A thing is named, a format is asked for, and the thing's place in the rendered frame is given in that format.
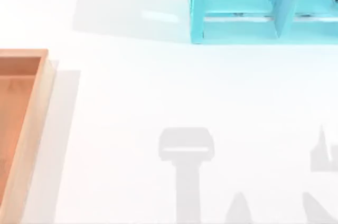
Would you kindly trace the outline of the light blue rack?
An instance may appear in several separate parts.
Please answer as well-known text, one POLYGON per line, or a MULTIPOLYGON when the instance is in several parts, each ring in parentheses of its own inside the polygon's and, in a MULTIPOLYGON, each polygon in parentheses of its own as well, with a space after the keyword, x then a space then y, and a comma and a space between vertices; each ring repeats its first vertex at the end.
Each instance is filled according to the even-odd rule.
POLYGON ((194 44, 338 44, 338 0, 189 0, 194 44))

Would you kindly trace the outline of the shallow salmon-coloured box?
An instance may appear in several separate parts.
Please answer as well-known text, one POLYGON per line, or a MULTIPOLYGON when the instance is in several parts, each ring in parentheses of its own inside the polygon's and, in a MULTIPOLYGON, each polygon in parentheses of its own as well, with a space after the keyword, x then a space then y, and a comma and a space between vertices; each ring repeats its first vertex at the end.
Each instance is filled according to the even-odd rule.
POLYGON ((55 66, 47 49, 0 49, 0 224, 20 224, 55 66))

